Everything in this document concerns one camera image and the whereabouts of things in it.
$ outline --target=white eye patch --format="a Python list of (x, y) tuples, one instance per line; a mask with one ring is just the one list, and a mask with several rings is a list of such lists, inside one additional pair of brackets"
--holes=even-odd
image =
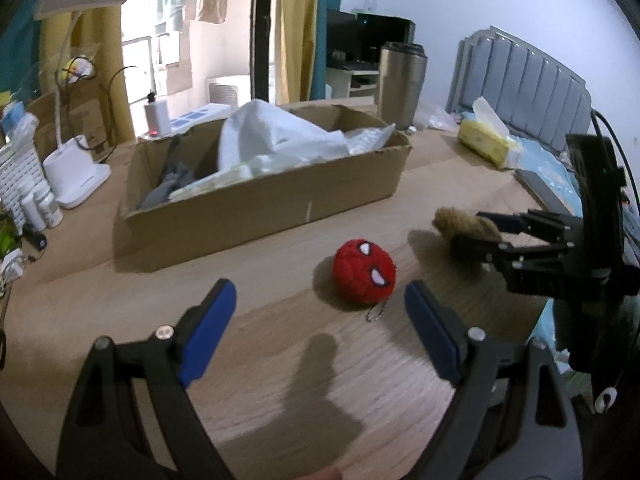
[(371, 244), (369, 242), (361, 243), (358, 248), (360, 249), (360, 252), (365, 256), (369, 256), (369, 254), (371, 253)]
[(371, 269), (371, 279), (377, 286), (386, 286), (386, 280), (384, 279), (384, 276), (382, 276), (382, 274), (380, 274), (380, 271), (375, 267)]

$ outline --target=air conditioner unit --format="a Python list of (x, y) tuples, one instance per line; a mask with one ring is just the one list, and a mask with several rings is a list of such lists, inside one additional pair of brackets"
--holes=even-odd
[(205, 83), (209, 103), (238, 108), (251, 100), (251, 76), (210, 77)]

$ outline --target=blue gripper pad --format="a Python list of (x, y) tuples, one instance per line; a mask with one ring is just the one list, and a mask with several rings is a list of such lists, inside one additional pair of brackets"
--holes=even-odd
[(229, 280), (218, 280), (216, 285), (196, 309), (200, 317), (190, 338), (182, 346), (182, 365), (178, 378), (188, 388), (191, 381), (204, 375), (226, 326), (236, 310), (236, 286)]
[(422, 282), (404, 291), (404, 307), (438, 377), (453, 387), (462, 382), (461, 364), (468, 353), (465, 327), (455, 312), (438, 304)]

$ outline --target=white desk lamp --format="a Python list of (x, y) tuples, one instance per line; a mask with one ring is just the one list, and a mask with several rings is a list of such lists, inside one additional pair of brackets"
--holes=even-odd
[(105, 182), (111, 174), (107, 164), (97, 164), (92, 156), (78, 146), (78, 142), (86, 145), (84, 136), (77, 136), (67, 142), (62, 142), (62, 127), (60, 125), (60, 88), (58, 74), (62, 70), (63, 56), (66, 47), (71, 42), (71, 33), (87, 9), (120, 6), (127, 0), (38, 0), (34, 19), (43, 20), (64, 12), (72, 12), (71, 23), (65, 39), (60, 46), (58, 65), (54, 73), (54, 96), (56, 113), (56, 142), (58, 148), (45, 158), (42, 163), (47, 180), (51, 185), (58, 203), (67, 209), (84, 202), (91, 193)]

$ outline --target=red plush ball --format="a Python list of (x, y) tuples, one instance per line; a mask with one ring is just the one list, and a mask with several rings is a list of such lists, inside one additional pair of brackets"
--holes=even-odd
[(334, 258), (334, 280), (350, 301), (375, 304), (388, 300), (396, 285), (396, 264), (380, 246), (349, 240)]

